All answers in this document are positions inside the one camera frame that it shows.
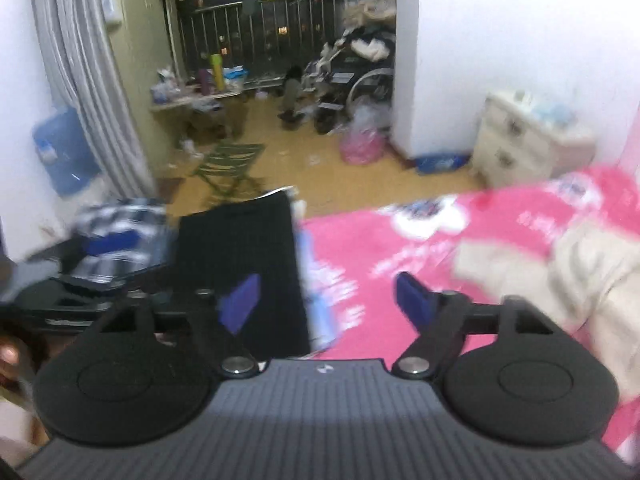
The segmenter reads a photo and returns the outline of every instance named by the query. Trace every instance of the plaid shirt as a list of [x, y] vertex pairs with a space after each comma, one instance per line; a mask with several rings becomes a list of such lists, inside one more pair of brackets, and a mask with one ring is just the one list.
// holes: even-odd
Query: plaid shirt
[[132, 199], [93, 206], [76, 218], [74, 231], [93, 238], [134, 230], [140, 236], [135, 248], [86, 256], [72, 276], [109, 283], [131, 272], [161, 263], [168, 251], [166, 207], [158, 200]]

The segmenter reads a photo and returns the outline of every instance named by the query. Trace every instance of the pink bedsheet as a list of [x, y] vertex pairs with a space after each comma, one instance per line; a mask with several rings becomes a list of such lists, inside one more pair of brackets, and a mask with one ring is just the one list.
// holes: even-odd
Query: pink bedsheet
[[[585, 216], [640, 234], [640, 197], [631, 177], [595, 167], [536, 186], [309, 219], [318, 281], [344, 330], [320, 358], [383, 358], [391, 365], [416, 337], [394, 303], [398, 272], [411, 272], [434, 290], [460, 290], [477, 302], [490, 302], [477, 287], [451, 276], [460, 240], [498, 240], [548, 256], [553, 241]], [[490, 341], [490, 336], [474, 336], [466, 349]], [[639, 399], [620, 406], [604, 436], [623, 456], [639, 408]]]

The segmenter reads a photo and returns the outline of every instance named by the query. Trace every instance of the wall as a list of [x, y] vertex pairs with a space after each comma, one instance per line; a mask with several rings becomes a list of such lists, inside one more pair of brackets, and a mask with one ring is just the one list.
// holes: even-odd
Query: wall
[[[399, 0], [399, 48], [416, 41], [402, 15], [414, 18], [418, 1], [401, 152], [471, 149], [486, 92], [524, 88], [574, 107], [600, 135], [598, 159], [617, 161], [640, 101], [638, 0]], [[397, 88], [411, 78], [398, 73]]]
[[180, 41], [180, 25], [178, 22], [178, 8], [175, 0], [165, 0], [167, 17], [169, 19], [169, 28], [172, 35], [171, 48], [174, 52], [174, 67], [175, 75], [177, 75], [183, 81], [187, 80], [188, 74], [184, 64], [184, 50], [182, 49], [182, 42]]
[[626, 172], [635, 175], [638, 184], [640, 184], [640, 108], [636, 120], [631, 126], [631, 131], [629, 131], [619, 166]]
[[149, 166], [161, 174], [176, 135], [170, 116], [149, 111], [149, 88], [158, 82], [156, 70], [172, 64], [162, 0], [116, 1], [124, 20], [110, 29], [111, 47]]
[[55, 192], [36, 156], [31, 131], [53, 113], [31, 0], [0, 6], [0, 219], [9, 257], [48, 244], [56, 228]]
[[394, 144], [409, 146], [416, 116], [416, 65], [418, 63], [418, 0], [396, 0], [396, 76], [394, 77]]

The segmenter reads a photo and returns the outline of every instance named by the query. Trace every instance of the white curtain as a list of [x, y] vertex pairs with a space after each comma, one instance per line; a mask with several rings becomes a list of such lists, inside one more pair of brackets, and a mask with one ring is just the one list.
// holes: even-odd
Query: white curtain
[[32, 0], [42, 57], [57, 107], [78, 111], [111, 191], [156, 195], [111, 51], [100, 0]]

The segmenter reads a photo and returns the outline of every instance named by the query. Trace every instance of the drawer handle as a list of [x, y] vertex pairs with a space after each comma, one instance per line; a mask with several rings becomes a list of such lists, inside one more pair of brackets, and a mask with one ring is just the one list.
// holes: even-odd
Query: drawer handle
[[500, 164], [501, 167], [506, 169], [506, 168], [510, 168], [515, 164], [515, 160], [513, 160], [513, 157], [509, 156], [507, 153], [498, 152], [497, 155], [498, 155], [498, 163]]
[[513, 137], [519, 137], [523, 134], [522, 126], [520, 126], [516, 121], [509, 122], [509, 133]]

